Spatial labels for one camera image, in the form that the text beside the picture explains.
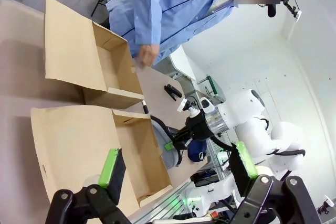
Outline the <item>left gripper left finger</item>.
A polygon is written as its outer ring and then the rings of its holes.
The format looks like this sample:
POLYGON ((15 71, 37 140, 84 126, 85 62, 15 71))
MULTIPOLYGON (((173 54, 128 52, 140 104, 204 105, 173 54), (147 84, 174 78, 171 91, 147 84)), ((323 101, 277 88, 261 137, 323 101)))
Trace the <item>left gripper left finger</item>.
POLYGON ((118 208, 125 171, 122 149, 111 149, 97 183, 77 193, 54 193, 45 223, 87 223, 96 218, 101 223, 130 223, 118 208))

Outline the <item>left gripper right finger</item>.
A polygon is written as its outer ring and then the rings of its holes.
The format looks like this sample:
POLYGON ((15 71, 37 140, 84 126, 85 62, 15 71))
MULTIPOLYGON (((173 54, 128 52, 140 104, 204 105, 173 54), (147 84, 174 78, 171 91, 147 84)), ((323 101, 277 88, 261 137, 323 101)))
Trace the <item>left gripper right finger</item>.
POLYGON ((259 175, 243 142, 233 144, 229 165, 244 197, 231 223, 260 223, 265 209, 272 210, 281 223, 315 223, 315 207, 300 177, 277 180, 259 175))

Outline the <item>person right hand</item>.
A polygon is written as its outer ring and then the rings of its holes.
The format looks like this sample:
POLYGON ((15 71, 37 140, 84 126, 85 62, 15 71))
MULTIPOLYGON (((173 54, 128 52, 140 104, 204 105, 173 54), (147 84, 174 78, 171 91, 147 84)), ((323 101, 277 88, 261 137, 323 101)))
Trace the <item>person right hand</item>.
POLYGON ((141 45, 135 60, 141 67, 152 67, 159 53, 159 44, 141 45))

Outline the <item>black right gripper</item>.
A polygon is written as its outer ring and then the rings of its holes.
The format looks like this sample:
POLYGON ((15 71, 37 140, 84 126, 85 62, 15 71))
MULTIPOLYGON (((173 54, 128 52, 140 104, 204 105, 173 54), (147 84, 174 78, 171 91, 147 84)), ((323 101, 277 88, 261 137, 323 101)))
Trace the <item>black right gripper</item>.
POLYGON ((193 140, 205 141, 211 137, 211 130, 208 127, 204 113, 199 113, 197 116, 188 117, 185 126, 173 133, 173 140, 164 145, 166 151, 187 150, 193 140))

